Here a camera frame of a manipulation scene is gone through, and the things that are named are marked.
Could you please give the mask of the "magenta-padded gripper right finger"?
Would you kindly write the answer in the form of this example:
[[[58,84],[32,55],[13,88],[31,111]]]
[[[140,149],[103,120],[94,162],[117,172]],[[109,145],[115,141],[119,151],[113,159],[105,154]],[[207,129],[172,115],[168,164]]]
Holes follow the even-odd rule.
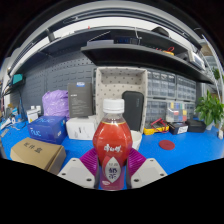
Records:
[[[126,163],[126,186],[135,189],[165,177],[167,173],[154,158],[145,158],[132,149]]]

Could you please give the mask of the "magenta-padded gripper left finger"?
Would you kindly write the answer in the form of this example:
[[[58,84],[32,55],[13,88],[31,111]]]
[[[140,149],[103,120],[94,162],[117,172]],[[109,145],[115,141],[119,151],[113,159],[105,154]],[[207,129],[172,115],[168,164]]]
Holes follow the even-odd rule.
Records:
[[[100,168],[96,150],[92,148],[80,158],[71,158],[58,176],[81,187],[97,189]]]

